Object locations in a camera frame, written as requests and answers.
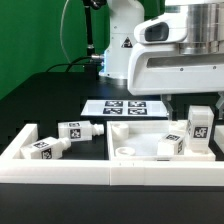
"cable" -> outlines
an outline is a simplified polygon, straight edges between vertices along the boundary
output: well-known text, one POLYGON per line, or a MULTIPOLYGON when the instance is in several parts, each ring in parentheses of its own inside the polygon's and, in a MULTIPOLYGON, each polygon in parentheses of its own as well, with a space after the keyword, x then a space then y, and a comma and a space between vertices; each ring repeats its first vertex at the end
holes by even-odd
POLYGON ((72 63, 64 63, 64 64, 57 64, 57 65, 53 65, 51 66, 50 68, 48 68, 45 72, 49 72, 50 70, 52 70, 53 68, 56 68, 56 67, 60 67, 60 66, 68 66, 68 65, 71 65, 72 63))
POLYGON ((90 59, 90 56, 86 56, 86 57, 79 57, 77 59, 75 59, 74 61, 72 61, 72 63, 70 63, 67 67, 67 69, 65 70, 65 72, 69 72, 69 70, 72 68, 73 65, 75 65, 77 62, 85 60, 85 59, 90 59))
POLYGON ((64 5, 64 9, 63 9, 63 12, 62 12, 62 16, 61 16, 61 27, 60 27, 60 42, 61 42, 61 48, 62 48, 62 51, 66 57, 66 59, 68 60, 69 63, 71 63, 71 60, 68 56, 68 53, 65 49, 65 46, 64 46, 64 42, 63 42, 63 28, 64 28, 64 19, 65 19, 65 14, 66 14, 66 11, 67 11, 67 8, 68 8, 68 4, 69 4, 70 0, 66 0, 66 3, 64 5))

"label sticker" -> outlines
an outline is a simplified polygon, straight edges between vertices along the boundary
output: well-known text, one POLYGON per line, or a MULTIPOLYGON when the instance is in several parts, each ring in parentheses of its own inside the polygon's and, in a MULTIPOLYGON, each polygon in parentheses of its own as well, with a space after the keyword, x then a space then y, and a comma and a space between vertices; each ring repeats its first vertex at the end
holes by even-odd
POLYGON ((147 109, 128 109, 129 115, 147 115, 147 109))
POLYGON ((42 159, 52 159, 52 151, 50 149, 45 149, 41 152, 42 159))
POLYGON ((42 149, 46 146, 48 146, 49 144, 45 143, 45 142, 38 142, 37 144, 34 144, 33 146, 37 147, 38 149, 42 149))
POLYGON ((123 107, 123 101, 106 101, 106 107, 123 107))
POLYGON ((191 135, 191 122, 190 122, 190 120, 188 121, 188 124, 187 124, 187 131, 188 131, 188 134, 191 135))
POLYGON ((73 128, 80 127, 80 123, 69 123, 68 125, 69 127, 73 127, 73 128))
POLYGON ((207 138, 208 127, 195 127, 194 138, 207 138))
POLYGON ((70 129, 70 139, 81 138, 81 129, 70 129))
POLYGON ((122 108, 104 108, 103 114, 122 114, 122 108))
POLYGON ((128 101, 128 107, 146 107, 144 101, 128 101))
POLYGON ((133 48, 132 43, 129 39, 129 37, 126 38, 126 40, 124 41, 124 43, 121 46, 122 48, 133 48))
POLYGON ((183 141, 178 144, 178 153, 180 153, 183 149, 183 141))
POLYGON ((180 137, 179 136, 176 136, 176 135, 168 135, 167 137, 166 137, 166 139, 169 139, 169 140, 171 140, 171 141, 177 141, 178 139, 179 139, 180 137))

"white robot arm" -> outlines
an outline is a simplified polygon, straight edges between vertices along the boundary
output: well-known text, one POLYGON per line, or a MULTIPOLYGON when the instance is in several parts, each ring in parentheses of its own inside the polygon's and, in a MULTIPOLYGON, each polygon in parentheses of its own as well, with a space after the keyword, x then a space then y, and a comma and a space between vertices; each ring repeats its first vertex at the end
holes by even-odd
POLYGON ((224 0, 167 0, 165 14, 135 28, 133 95, 224 90, 224 0))

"white plastic container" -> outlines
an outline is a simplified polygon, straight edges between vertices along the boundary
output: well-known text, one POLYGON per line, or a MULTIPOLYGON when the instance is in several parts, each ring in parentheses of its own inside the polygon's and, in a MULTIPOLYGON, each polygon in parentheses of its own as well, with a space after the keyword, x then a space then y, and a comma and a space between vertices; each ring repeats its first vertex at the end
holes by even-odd
POLYGON ((89 141, 92 136, 104 134, 104 126, 90 121, 58 123, 59 138, 69 138, 71 142, 89 141))
POLYGON ((69 138, 45 138, 20 149, 24 159, 59 159, 71 146, 69 138))

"black cable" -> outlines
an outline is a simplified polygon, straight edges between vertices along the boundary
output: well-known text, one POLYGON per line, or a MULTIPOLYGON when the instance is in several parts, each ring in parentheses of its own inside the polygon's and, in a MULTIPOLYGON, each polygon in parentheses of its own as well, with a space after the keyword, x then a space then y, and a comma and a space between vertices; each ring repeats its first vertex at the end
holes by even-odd
MULTIPOLYGON (((65 64, 57 64, 57 65, 53 65, 53 66, 51 66, 50 68, 48 68, 45 72, 49 72, 51 69, 53 69, 53 68, 56 68, 56 67, 60 67, 60 66, 68 66, 68 65, 71 65, 72 63, 65 63, 65 64)), ((84 66, 84 65, 86 65, 86 64, 72 64, 72 66, 74 66, 74 65, 82 65, 82 66, 84 66)))
POLYGON ((79 57, 79 58, 75 59, 74 61, 72 61, 71 64, 68 65, 65 72, 69 72, 69 70, 72 68, 72 66, 75 65, 77 62, 85 60, 85 59, 90 59, 90 58, 91 58, 90 56, 86 56, 86 57, 79 57))

